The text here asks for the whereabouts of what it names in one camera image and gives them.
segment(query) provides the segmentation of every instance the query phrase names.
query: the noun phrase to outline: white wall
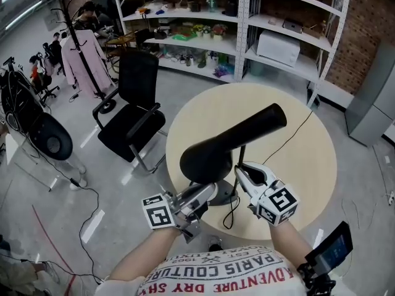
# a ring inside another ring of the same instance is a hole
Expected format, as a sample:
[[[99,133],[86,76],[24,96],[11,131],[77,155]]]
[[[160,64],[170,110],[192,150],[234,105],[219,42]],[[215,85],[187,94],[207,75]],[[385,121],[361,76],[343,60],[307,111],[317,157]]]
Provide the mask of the white wall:
[[[0,41],[0,65],[13,56],[16,66],[22,65],[23,72],[27,77],[30,76],[30,57],[38,52],[44,55],[43,44],[51,44],[54,33],[65,26],[61,24],[55,30],[48,31],[44,17],[49,13],[49,7],[45,6],[29,17],[21,19],[10,29],[8,35]]]

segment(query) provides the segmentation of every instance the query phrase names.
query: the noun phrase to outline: chair armrest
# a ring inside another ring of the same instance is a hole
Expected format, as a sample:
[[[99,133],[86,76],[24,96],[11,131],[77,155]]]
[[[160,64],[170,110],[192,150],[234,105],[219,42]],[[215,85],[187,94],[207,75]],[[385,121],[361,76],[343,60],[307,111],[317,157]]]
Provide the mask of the chair armrest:
[[[93,118],[96,120],[96,123],[99,125],[100,129],[103,129],[103,125],[102,123],[100,123],[99,121],[99,111],[102,107],[104,107],[117,93],[119,92],[119,88],[115,89],[114,91],[112,91],[108,96],[106,96],[106,98],[101,101],[101,103],[95,107],[92,111],[93,114]]]
[[[138,131],[138,129],[147,121],[147,119],[153,113],[155,113],[155,111],[157,109],[159,109],[159,107],[160,107],[160,104],[159,103],[155,103],[155,105],[153,107],[151,107],[151,109],[148,110],[147,113],[145,113],[144,116],[141,117],[136,124],[133,125],[131,130],[129,130],[129,132],[126,134],[126,139],[129,140]]]

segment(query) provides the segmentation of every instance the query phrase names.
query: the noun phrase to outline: flower pot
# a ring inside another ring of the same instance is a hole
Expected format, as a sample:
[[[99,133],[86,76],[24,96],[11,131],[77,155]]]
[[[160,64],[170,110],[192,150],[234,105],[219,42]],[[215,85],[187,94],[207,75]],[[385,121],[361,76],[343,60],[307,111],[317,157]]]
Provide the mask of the flower pot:
[[[213,39],[214,39],[214,41],[221,41],[221,40],[223,40],[223,37],[222,37],[222,35],[214,35]]]

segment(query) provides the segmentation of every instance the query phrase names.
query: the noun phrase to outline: black cylindrical object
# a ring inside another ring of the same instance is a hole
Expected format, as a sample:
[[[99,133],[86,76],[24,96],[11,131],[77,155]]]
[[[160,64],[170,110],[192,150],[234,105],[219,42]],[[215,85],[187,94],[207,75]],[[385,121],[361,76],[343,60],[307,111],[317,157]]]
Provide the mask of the black cylindrical object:
[[[274,103],[218,136],[186,149],[180,159],[181,171],[195,183],[218,182],[232,170],[233,149],[285,126],[284,111]]]

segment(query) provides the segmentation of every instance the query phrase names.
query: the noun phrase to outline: potted plant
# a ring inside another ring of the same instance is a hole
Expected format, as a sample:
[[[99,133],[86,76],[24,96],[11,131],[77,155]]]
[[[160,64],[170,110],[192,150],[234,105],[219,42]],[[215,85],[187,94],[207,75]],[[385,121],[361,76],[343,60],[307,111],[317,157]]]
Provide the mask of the potted plant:
[[[193,26],[193,31],[196,33],[197,37],[203,37],[203,24],[196,24]]]
[[[211,27],[208,25],[203,28],[203,38],[211,39]]]
[[[214,39],[216,41],[221,41],[223,40],[223,36],[227,30],[227,26],[224,24],[215,24],[214,27],[212,28],[212,32],[214,34]]]

